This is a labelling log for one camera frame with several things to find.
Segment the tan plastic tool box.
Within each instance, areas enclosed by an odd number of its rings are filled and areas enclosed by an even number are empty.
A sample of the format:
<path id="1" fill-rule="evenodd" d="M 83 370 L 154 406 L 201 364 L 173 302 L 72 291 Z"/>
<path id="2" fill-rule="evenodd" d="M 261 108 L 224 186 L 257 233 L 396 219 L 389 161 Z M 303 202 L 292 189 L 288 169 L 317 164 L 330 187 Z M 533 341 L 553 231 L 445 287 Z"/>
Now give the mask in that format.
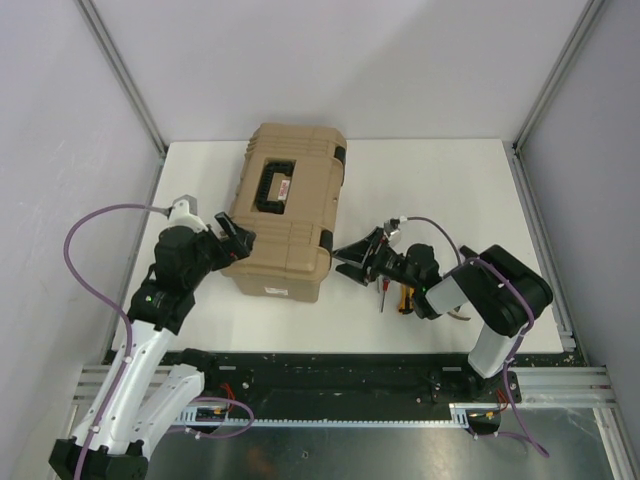
<path id="1" fill-rule="evenodd" d="M 256 238 L 223 270 L 241 293 L 317 301 L 332 263 L 347 141 L 338 129 L 263 123 L 250 138 L 230 217 Z"/>

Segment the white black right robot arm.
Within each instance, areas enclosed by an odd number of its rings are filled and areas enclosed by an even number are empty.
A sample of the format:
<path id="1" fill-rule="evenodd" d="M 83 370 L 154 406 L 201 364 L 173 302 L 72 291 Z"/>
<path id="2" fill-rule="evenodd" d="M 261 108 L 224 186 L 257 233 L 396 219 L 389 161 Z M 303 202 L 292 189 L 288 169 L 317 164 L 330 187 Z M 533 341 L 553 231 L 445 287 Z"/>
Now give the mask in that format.
<path id="1" fill-rule="evenodd" d="M 461 369 L 438 375 L 432 385 L 450 388 L 473 401 L 497 389 L 499 372 L 511 363 L 524 336 L 553 302 L 549 284 L 499 245 L 440 272 L 434 248 L 423 243 L 398 253 L 387 232 L 375 228 L 365 238 L 333 251 L 336 271 L 366 286 L 386 277 L 411 291 L 413 312 L 435 320 L 468 303 L 483 320 L 481 332 Z"/>

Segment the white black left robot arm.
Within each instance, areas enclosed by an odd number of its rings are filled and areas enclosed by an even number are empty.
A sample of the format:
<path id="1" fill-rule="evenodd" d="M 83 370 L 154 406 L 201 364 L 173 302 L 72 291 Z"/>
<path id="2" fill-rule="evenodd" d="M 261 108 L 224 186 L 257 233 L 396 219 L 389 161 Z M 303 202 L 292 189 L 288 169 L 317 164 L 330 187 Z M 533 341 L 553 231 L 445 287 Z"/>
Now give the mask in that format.
<path id="1" fill-rule="evenodd" d="M 210 273 L 250 256 L 256 235 L 220 212 L 217 236 L 188 208 L 165 210 L 154 261 L 127 310 L 116 311 L 125 340 L 89 412 L 71 436 L 59 439 L 49 464 L 61 479 L 142 479 L 162 437 L 196 398 L 214 397 L 220 374 L 211 358 L 186 350 L 152 396 L 146 394 L 160 361 L 195 305 L 195 291 Z"/>

